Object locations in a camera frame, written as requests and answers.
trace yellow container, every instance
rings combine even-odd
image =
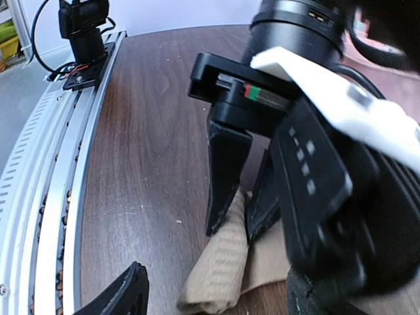
[[[19,46],[19,37],[13,37],[12,39],[9,39],[8,41],[4,42],[3,44],[0,44],[0,49],[3,53],[3,59],[9,59],[10,57],[13,57],[15,54],[18,53],[18,46]]]

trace white wall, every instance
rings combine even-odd
[[[31,26],[43,0],[19,0]],[[221,24],[249,24],[261,0],[110,0],[119,30],[138,35],[161,30]],[[68,45],[58,29],[58,0],[50,0],[38,24],[36,42],[45,53]]]

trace towel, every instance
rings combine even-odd
[[[222,314],[237,305],[241,294],[286,279],[290,265],[281,222],[251,246],[247,244],[244,213],[248,199],[245,192],[237,191],[225,222],[182,289],[177,303],[182,314]]]

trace metal rail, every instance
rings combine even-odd
[[[116,47],[99,87],[64,92],[62,81],[48,86],[0,177],[0,314],[71,315],[80,308],[89,149],[124,37],[104,38]]]

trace wooden table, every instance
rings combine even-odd
[[[124,41],[91,150],[84,305],[138,261],[150,278],[148,313],[178,314],[180,289],[207,243],[209,105],[187,97],[190,72],[198,52],[239,59],[248,35],[245,26],[223,26]],[[242,178],[248,188],[266,145],[261,138],[255,142]],[[246,294],[227,314],[287,314],[285,298],[283,283],[269,285]]]

